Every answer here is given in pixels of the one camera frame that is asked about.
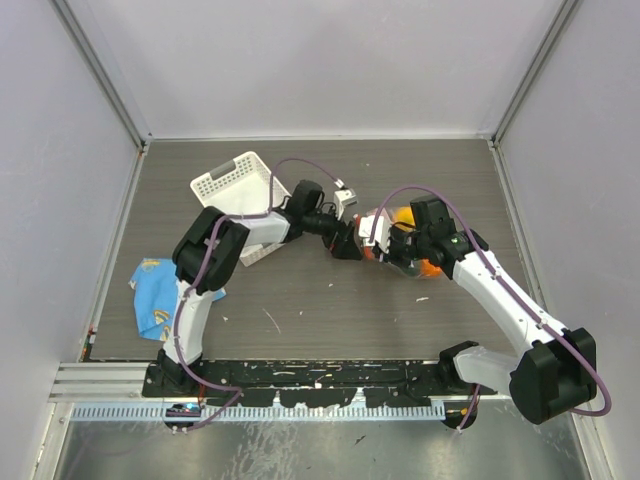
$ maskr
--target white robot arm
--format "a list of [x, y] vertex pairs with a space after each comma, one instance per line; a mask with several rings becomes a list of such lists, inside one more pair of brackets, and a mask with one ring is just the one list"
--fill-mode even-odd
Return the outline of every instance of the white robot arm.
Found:
[[511, 287], [542, 324], [564, 337], [595, 369], [595, 341], [584, 329], [570, 331], [537, 305], [504, 271], [486, 242], [475, 232], [487, 268], [465, 232], [458, 232], [446, 204], [429, 195], [411, 202], [414, 231], [378, 222], [373, 235], [373, 216], [359, 226], [364, 245], [382, 262], [407, 266], [407, 262], [428, 259], [447, 277], [469, 292], [505, 333], [515, 355], [492, 352], [475, 342], [464, 342], [440, 354], [441, 373], [446, 382], [479, 384], [510, 395], [532, 423], [549, 418], [593, 399], [595, 380], [562, 345], [536, 323], [507, 292]]

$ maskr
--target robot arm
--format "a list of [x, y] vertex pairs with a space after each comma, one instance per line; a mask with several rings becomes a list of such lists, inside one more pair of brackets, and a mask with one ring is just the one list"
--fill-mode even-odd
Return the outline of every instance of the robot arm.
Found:
[[[334, 258], [360, 260], [362, 255], [355, 243], [354, 222], [341, 220], [344, 209], [357, 202], [353, 190], [340, 189], [334, 203], [323, 210], [322, 187], [308, 180], [301, 181], [291, 198], [282, 207], [259, 219], [226, 219], [217, 234], [204, 276], [194, 292], [186, 297], [180, 316], [180, 346], [185, 362], [195, 364], [202, 356], [202, 337], [211, 309], [214, 292], [231, 278], [242, 249], [252, 245], [286, 243], [304, 232], [322, 236], [323, 243]], [[178, 298], [192, 286], [205, 258], [207, 242], [223, 212], [207, 207], [193, 222], [173, 253], [178, 277]], [[185, 377], [179, 368], [173, 327], [164, 343], [159, 362], [167, 372], [174, 372], [175, 383]]]
[[[368, 244], [383, 262], [399, 266], [428, 259], [469, 292], [505, 333], [515, 356], [491, 352], [475, 342], [464, 342], [440, 354], [439, 370], [445, 382], [484, 385], [510, 395], [525, 418], [542, 423], [593, 399], [595, 381], [557, 340], [539, 327], [498, 281], [511, 286], [542, 321], [582, 354], [595, 368], [595, 341], [584, 329], [570, 331], [537, 305], [504, 271], [493, 252], [473, 232], [484, 255], [495, 268], [492, 275], [467, 234], [456, 230], [446, 205], [434, 196], [411, 202], [415, 230], [378, 222], [375, 240]], [[360, 223], [359, 236], [367, 245], [371, 217]]]

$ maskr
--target wood-grain surface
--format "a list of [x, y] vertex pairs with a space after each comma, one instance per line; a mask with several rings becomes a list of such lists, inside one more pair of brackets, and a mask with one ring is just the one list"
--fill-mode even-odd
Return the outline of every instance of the wood-grain surface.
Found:
[[[156, 142], [145, 160], [98, 327], [94, 359], [155, 358], [160, 342], [138, 336], [128, 280], [143, 257], [170, 257], [200, 211], [189, 182], [245, 151], [273, 165], [296, 156], [321, 162], [353, 187], [365, 212], [393, 188], [432, 186], [463, 212], [502, 265], [526, 288], [487, 144], [480, 140]], [[323, 174], [293, 162], [279, 178]], [[392, 205], [419, 195], [407, 192]], [[305, 236], [249, 268], [238, 265], [228, 295], [211, 309], [206, 358], [437, 358], [464, 340], [509, 352], [506, 337], [475, 300], [446, 277], [411, 280], [373, 262], [338, 261]], [[278, 328], [269, 315], [273, 317]]]

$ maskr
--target orange object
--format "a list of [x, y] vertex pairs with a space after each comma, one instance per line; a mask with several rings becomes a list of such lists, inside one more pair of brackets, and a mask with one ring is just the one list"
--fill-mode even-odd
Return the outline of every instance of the orange object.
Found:
[[[413, 212], [411, 211], [411, 207], [400, 207], [393, 210], [393, 221], [394, 222], [402, 222], [407, 225], [411, 225], [413, 227], [416, 226], [416, 222], [413, 219]], [[409, 228], [405, 225], [396, 225], [398, 228], [409, 231]], [[420, 261], [420, 273], [425, 277], [437, 277], [442, 273], [438, 267], [434, 267], [431, 265], [429, 260], [421, 260]]]

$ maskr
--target white plastic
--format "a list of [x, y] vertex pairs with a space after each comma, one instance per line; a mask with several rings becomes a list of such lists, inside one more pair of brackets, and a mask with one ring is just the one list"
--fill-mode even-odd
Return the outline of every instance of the white plastic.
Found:
[[362, 241], [362, 245], [365, 247], [373, 247], [376, 244], [382, 249], [383, 252], [387, 252], [389, 248], [389, 229], [391, 228], [391, 222], [389, 221], [389, 215], [386, 210], [382, 212], [378, 217], [378, 223], [376, 224], [376, 233], [371, 238], [371, 230], [373, 230], [373, 220], [375, 215], [368, 215], [360, 219], [360, 227], [358, 228], [358, 236]]
[[[545, 312], [527, 295], [516, 282], [504, 271], [496, 260], [493, 252], [485, 255], [494, 266], [498, 274], [517, 292], [517, 294], [538, 312], [543, 321], [562, 335], [563, 323]], [[509, 293], [492, 276], [477, 252], [469, 253], [461, 262], [453, 267], [453, 280], [469, 292], [484, 307], [487, 313], [498, 324], [515, 349], [518, 359], [531, 348], [534, 341], [547, 343], [553, 337], [538, 328], [527, 312], [511, 298]]]
[[453, 363], [462, 381], [477, 383], [503, 395], [511, 395], [510, 374], [518, 367], [515, 357], [492, 352], [484, 347], [471, 347], [456, 355]]
[[[216, 207], [225, 213], [249, 215], [262, 213], [269, 206], [271, 170], [255, 152], [246, 152], [191, 181], [191, 190], [204, 207]], [[273, 205], [289, 195], [277, 178], [273, 181]], [[242, 250], [245, 267], [257, 262], [282, 244], [256, 245]]]
[[[184, 296], [184, 292], [191, 285], [185, 281], [178, 281], [178, 301]], [[209, 310], [215, 292], [204, 292], [202, 295], [191, 293], [187, 298], [182, 313], [180, 315], [180, 347], [182, 355], [187, 365], [191, 365], [202, 354], [202, 335], [204, 327], [207, 324]], [[171, 326], [171, 335], [164, 342], [165, 353], [175, 363], [179, 363], [178, 354], [176, 353], [176, 345], [173, 331], [174, 325]]]
[[249, 236], [245, 245], [264, 245], [282, 243], [291, 226], [280, 214], [271, 212], [268, 217], [256, 220], [235, 220], [249, 229]]

